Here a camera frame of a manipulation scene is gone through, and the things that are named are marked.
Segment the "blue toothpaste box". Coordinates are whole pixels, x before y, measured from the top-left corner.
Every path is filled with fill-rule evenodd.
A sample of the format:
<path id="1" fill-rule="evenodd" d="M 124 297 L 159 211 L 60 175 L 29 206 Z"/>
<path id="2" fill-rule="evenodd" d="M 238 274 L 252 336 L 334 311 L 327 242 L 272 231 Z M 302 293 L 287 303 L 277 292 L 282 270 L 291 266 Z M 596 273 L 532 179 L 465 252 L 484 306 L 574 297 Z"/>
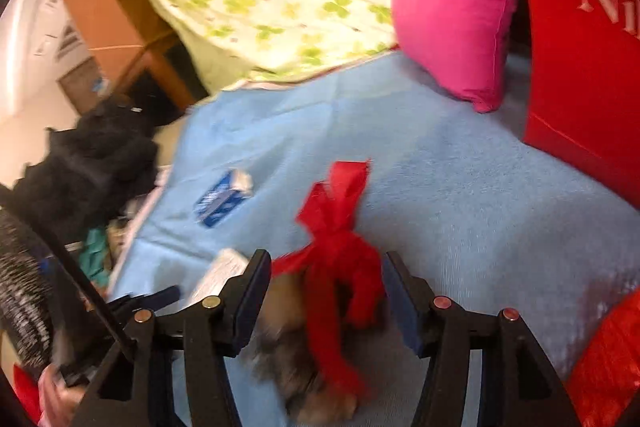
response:
<path id="1" fill-rule="evenodd" d="M 227 170 L 194 204 L 196 221 L 213 228 L 253 195 L 253 179 L 245 171 Z"/>

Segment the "white small box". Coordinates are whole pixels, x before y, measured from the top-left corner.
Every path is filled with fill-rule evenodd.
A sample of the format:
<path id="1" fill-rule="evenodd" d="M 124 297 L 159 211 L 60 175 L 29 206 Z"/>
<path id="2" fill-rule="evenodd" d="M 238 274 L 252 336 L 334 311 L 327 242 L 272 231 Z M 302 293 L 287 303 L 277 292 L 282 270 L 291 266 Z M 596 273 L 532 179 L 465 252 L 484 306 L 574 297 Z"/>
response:
<path id="1" fill-rule="evenodd" d="M 222 248 L 196 284 L 186 304 L 192 306 L 206 297 L 218 296 L 224 284 L 231 277 L 242 275 L 247 265 L 247 257 L 239 251 L 233 248 Z"/>

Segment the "light blue blanket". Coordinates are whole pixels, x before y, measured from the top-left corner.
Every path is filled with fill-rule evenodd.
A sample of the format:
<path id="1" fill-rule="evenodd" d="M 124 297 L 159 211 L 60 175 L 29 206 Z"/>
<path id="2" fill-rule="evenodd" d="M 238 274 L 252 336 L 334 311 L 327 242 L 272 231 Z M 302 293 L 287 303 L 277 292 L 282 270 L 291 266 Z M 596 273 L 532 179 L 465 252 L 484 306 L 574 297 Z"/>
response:
<path id="1" fill-rule="evenodd" d="M 506 97 L 480 114 L 399 52 L 292 89 L 222 92 L 183 123 L 160 199 L 115 296 L 190 295 L 218 251 L 304 247 L 295 218 L 338 160 L 371 170 L 357 230 L 462 307 L 518 309 L 566 375 L 603 315 L 639 284 L 639 213 L 521 141 L 529 61 L 506 61 Z M 253 195 L 206 228 L 194 204 L 229 169 Z"/>

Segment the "colourful clothes pile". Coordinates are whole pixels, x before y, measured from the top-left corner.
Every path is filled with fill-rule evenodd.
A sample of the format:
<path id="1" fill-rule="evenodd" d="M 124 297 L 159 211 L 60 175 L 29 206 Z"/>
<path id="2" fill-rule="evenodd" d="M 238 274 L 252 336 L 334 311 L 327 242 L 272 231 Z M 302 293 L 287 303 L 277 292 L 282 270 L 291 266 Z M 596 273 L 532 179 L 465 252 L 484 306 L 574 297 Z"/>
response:
<path id="1" fill-rule="evenodd" d="M 129 220 L 114 219 L 90 229 L 81 243 L 77 262 L 96 288 L 106 291 L 118 262 L 124 257 L 128 243 Z"/>

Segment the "black garment pile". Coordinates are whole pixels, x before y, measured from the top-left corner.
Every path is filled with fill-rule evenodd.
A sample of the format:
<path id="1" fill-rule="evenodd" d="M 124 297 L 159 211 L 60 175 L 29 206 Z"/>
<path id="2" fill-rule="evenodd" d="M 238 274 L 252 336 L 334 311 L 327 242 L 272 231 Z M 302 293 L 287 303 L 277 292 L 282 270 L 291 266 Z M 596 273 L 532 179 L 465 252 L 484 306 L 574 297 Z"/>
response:
<path id="1" fill-rule="evenodd" d="M 155 186 L 158 146 L 142 110 L 107 98 L 76 127 L 48 130 L 48 155 L 13 193 L 63 244 L 80 242 Z"/>

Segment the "red paper shopping bag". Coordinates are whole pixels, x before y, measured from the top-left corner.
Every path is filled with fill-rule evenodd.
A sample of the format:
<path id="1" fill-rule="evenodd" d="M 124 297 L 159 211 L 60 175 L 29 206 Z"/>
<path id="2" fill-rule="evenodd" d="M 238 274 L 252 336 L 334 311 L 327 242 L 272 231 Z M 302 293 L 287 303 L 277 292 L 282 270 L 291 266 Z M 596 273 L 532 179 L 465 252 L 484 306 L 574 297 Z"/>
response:
<path id="1" fill-rule="evenodd" d="M 639 204 L 639 0 L 527 0 L 525 143 Z"/>

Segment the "brown wooden pillar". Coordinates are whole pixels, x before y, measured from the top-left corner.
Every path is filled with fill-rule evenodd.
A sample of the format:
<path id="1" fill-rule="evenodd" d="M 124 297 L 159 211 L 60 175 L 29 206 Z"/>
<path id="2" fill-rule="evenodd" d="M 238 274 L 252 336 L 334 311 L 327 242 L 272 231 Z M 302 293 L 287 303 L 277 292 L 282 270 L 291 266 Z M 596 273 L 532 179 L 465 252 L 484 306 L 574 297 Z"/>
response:
<path id="1" fill-rule="evenodd" d="M 195 98 L 166 57 L 179 42 L 150 0 L 63 0 L 113 90 L 125 93 L 148 72 L 167 98 L 186 109 Z"/>

